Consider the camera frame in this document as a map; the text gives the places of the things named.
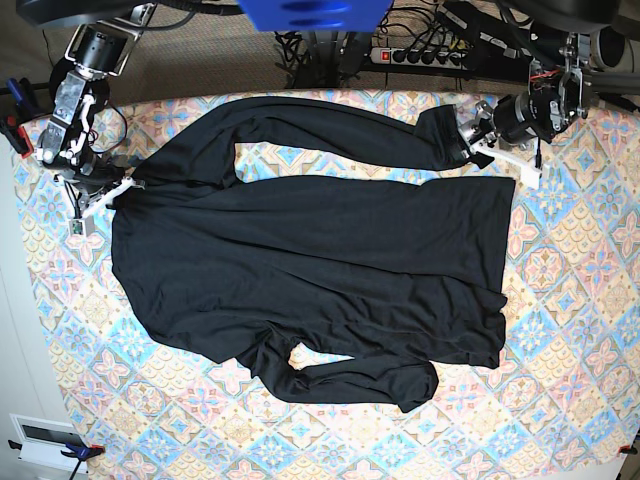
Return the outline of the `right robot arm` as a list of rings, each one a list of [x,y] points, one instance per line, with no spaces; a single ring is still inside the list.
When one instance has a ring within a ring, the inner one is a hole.
[[[73,208],[72,235],[94,231],[93,214],[143,184],[99,151],[95,116],[109,104],[108,80],[124,70],[156,10],[142,1],[18,1],[16,13],[39,28],[76,30],[50,80],[53,109],[35,158],[62,182]]]

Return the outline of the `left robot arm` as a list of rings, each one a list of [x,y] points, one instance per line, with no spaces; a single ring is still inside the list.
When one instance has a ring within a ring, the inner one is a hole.
[[[475,117],[458,127],[458,149],[479,167],[496,159],[516,166],[520,181],[537,189],[547,174],[542,154],[524,160],[498,144],[541,147],[587,118],[594,95],[638,94],[638,73],[605,66],[599,39],[610,29],[631,51],[639,40],[639,20],[620,14],[617,1],[499,1],[496,6],[518,52],[529,60],[527,89],[495,106],[477,103]]]

